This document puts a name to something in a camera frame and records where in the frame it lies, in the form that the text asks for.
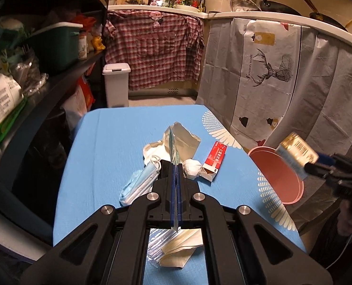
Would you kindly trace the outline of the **person's right hand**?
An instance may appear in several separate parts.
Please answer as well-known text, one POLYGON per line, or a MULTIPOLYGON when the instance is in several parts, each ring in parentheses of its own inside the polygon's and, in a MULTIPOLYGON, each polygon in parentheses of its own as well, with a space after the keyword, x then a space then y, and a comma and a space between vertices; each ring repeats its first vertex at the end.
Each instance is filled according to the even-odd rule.
POLYGON ((352 235, 352 204, 348 200, 342 200, 339 206, 338 234, 344 237, 352 235))

